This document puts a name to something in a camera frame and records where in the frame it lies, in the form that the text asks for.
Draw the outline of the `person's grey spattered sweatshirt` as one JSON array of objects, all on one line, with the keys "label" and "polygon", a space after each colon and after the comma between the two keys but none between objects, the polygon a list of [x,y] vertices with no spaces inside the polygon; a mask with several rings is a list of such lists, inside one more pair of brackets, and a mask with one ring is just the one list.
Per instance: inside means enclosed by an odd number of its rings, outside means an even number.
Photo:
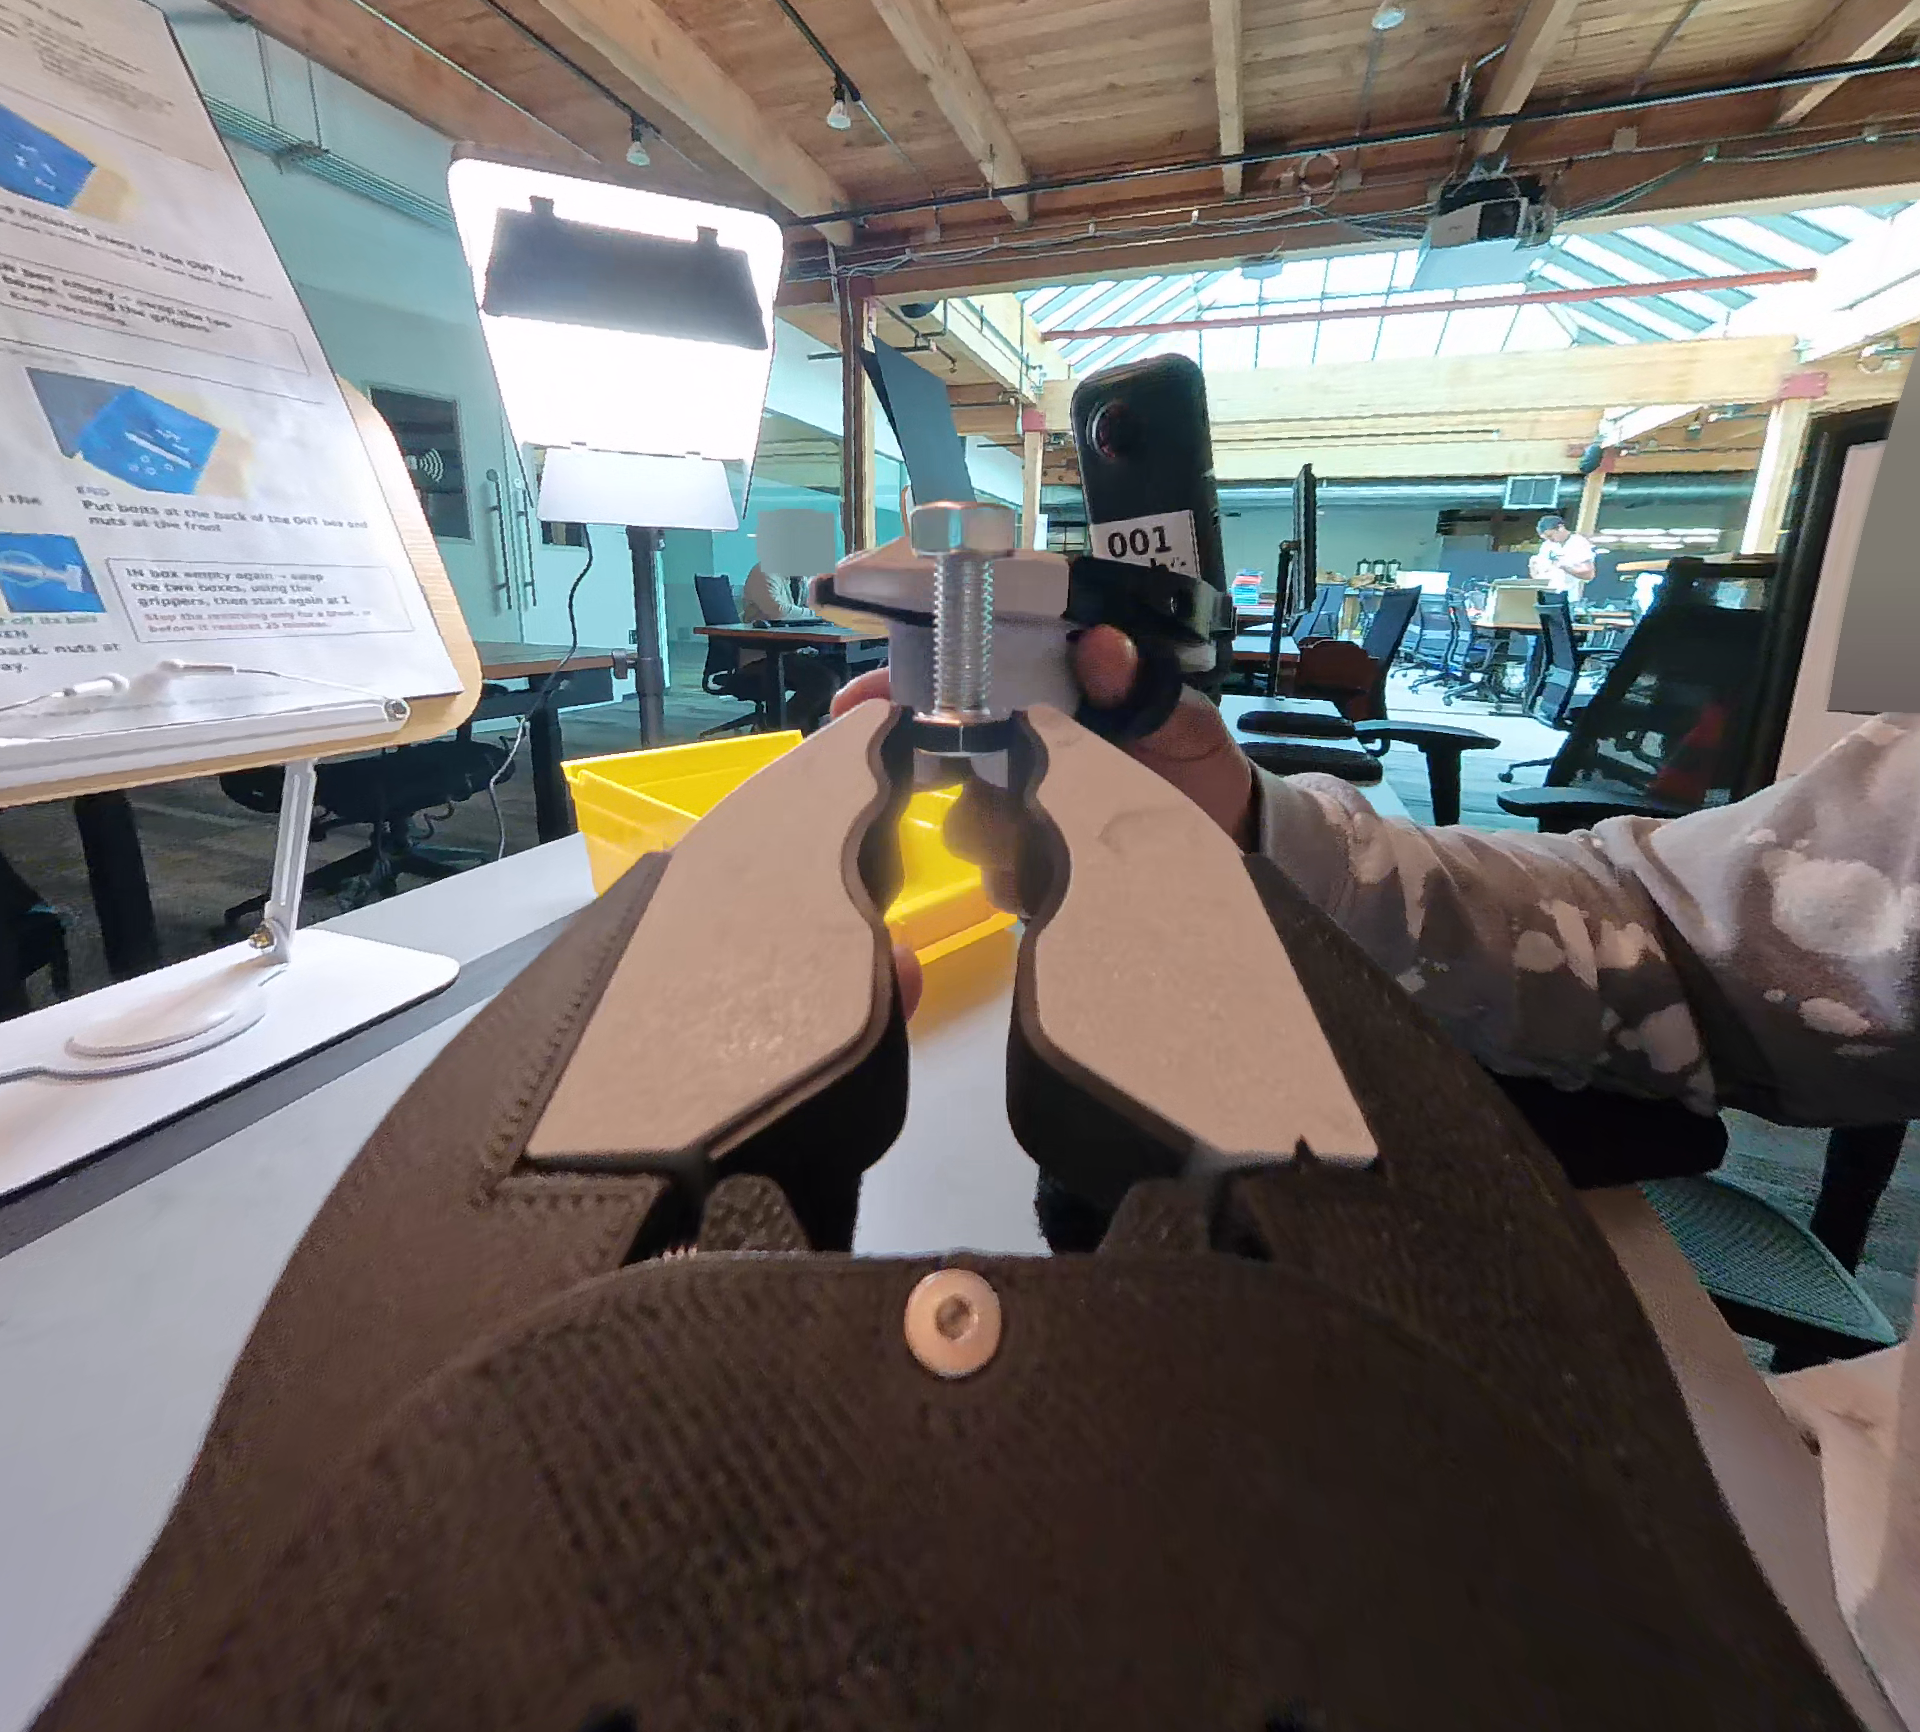
[{"label": "person's grey spattered sweatshirt", "polygon": [[1892,1712],[1918,1727],[1916,1339],[1772,1385],[1818,1459],[1838,1610]]}]

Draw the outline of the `steel hex bolt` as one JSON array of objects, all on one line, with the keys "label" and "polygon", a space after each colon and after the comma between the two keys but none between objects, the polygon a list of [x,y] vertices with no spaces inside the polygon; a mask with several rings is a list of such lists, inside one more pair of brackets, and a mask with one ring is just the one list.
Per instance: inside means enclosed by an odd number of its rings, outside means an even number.
[{"label": "steel hex bolt", "polygon": [[914,750],[929,760],[994,754],[1012,722],[996,686],[996,564],[977,551],[931,557],[929,625],[900,634],[893,698]]}]

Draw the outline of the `black mesh office chair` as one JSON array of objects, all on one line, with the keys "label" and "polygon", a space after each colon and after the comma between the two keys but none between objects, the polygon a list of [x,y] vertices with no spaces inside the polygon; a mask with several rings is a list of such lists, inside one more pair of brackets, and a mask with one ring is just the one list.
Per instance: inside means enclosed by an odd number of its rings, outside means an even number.
[{"label": "black mesh office chair", "polygon": [[1771,783],[1784,737],[1783,560],[1676,558],[1543,784],[1499,795],[1544,834],[1673,822]]}]

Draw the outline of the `large studio light panel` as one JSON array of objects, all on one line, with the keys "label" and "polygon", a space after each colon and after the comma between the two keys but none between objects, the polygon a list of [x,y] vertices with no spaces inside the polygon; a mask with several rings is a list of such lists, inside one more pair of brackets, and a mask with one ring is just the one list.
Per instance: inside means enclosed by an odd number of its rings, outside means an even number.
[{"label": "large studio light panel", "polygon": [[518,442],[754,459],[784,272],[772,217],[468,152],[446,196]]}]

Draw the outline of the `yellow plastic bin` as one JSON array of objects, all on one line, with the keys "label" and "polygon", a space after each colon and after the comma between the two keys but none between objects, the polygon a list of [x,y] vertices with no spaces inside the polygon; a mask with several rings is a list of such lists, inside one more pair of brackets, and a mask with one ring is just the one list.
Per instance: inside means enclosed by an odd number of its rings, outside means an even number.
[{"label": "yellow plastic bin", "polygon": [[[642,856],[671,852],[713,808],[802,738],[795,730],[713,737],[568,760],[563,774],[594,890],[609,892]],[[903,883],[885,922],[924,964],[1017,922],[990,903],[980,869],[948,844],[957,799],[957,787],[917,790],[896,831]]]}]

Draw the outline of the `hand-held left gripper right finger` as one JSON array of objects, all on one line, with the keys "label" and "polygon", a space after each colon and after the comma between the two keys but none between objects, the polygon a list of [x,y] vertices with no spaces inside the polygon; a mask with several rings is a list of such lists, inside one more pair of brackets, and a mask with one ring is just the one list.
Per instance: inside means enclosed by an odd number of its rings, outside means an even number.
[{"label": "hand-held left gripper right finger", "polygon": [[1140,1182],[1380,1147],[1237,840],[1070,715],[1019,721],[1021,941],[1008,1120],[1058,1189],[1117,1208]]}]

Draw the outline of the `person's right hand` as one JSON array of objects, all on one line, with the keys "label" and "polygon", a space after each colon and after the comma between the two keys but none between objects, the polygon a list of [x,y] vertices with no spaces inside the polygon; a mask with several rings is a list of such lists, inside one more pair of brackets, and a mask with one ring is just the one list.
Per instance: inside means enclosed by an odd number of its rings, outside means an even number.
[{"label": "person's right hand", "polygon": [[[1121,710],[1140,679],[1138,644],[1118,628],[1093,627],[1074,633],[1068,651],[1082,702],[1095,712]],[[1243,854],[1258,851],[1257,769],[1207,697],[1184,688],[1165,725],[1125,749],[1198,806]],[[948,851],[980,872],[1017,856],[1021,831],[1021,802],[977,778],[963,784],[943,826]]]}]

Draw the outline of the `group of black office chairs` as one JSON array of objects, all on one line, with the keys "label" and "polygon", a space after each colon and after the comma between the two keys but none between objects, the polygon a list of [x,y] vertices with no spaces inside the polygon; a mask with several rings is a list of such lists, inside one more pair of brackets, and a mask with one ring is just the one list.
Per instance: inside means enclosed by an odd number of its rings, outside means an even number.
[{"label": "group of black office chairs", "polygon": [[1485,707],[1560,726],[1591,698],[1579,641],[1565,593],[1501,582],[1423,593],[1399,662],[1448,709]]}]

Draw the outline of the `printed instruction sheet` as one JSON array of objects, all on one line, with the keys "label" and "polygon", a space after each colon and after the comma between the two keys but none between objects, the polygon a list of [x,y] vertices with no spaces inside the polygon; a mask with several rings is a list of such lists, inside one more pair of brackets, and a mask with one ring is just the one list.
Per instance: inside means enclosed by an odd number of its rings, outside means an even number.
[{"label": "printed instruction sheet", "polygon": [[460,672],[169,20],[2,0],[5,705],[231,666],[242,701]]}]

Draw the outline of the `black framed marker sign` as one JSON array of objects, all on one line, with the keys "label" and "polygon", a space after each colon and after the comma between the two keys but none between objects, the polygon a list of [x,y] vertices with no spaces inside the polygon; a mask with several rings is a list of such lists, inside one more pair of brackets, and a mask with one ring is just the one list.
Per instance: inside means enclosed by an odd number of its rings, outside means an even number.
[{"label": "black framed marker sign", "polygon": [[1864,716],[1918,712],[1918,400],[1821,420],[1793,584],[1804,616],[1780,776]]}]

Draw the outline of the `steel hex nut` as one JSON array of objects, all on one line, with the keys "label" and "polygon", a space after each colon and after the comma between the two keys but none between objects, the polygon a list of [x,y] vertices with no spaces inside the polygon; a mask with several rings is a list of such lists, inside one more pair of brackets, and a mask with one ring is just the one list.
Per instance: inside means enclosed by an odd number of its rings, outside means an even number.
[{"label": "steel hex nut", "polygon": [[920,558],[1004,560],[1021,551],[1019,514],[998,501],[941,501],[913,509],[907,539]]}]

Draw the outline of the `wooden top desk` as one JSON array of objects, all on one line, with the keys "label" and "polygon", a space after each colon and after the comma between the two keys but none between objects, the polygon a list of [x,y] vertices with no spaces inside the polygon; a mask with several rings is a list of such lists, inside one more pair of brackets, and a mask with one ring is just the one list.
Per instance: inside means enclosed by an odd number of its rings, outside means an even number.
[{"label": "wooden top desk", "polygon": [[512,722],[530,750],[540,844],[572,836],[575,810],[564,778],[564,712],[615,702],[634,655],[619,648],[478,641],[483,688],[466,728]]},{"label": "wooden top desk", "polygon": [[705,728],[698,738],[714,740],[744,732],[783,732],[788,725],[791,686],[788,666],[797,658],[824,660],[831,675],[831,686],[840,688],[853,676],[879,669],[887,662],[889,641],[832,623],[801,625],[698,625],[693,633],[709,643],[709,666],[720,651],[733,655],[757,655],[760,662],[760,681],[747,690],[733,688],[733,665],[720,671],[702,671],[702,688],[713,697],[727,697],[750,707],[747,716],[724,721]]}]

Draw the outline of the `person's right forearm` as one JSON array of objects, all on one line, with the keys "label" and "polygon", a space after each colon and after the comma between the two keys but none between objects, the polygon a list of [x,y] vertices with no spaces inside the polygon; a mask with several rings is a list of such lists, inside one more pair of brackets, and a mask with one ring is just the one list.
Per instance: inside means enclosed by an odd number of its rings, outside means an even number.
[{"label": "person's right forearm", "polygon": [[1780,1127],[1916,1120],[1916,716],[1736,804],[1567,834],[1254,783],[1260,854],[1486,1069]]}]

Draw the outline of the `ceiling projector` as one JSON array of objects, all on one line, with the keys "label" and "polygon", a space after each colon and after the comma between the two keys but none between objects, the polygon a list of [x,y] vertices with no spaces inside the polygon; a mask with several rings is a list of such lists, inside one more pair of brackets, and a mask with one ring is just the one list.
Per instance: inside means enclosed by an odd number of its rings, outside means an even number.
[{"label": "ceiling projector", "polygon": [[1559,209],[1536,172],[1477,168],[1445,184],[1430,209],[1423,248],[1460,251],[1479,244],[1533,248],[1557,231]]}]

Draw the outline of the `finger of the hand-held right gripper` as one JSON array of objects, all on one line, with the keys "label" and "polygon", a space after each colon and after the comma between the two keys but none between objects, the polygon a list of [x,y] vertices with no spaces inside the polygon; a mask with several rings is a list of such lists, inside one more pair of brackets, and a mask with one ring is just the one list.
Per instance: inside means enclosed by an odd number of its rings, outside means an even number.
[{"label": "finger of the hand-held right gripper", "polygon": [[853,712],[879,701],[909,712],[934,710],[931,558],[913,547],[875,547],[840,560],[828,574],[828,621],[887,643],[885,669],[855,676],[832,697],[831,712]]},{"label": "finger of the hand-held right gripper", "polygon": [[1004,555],[992,562],[990,588],[990,712],[1073,712],[1068,558],[1058,552]]}]

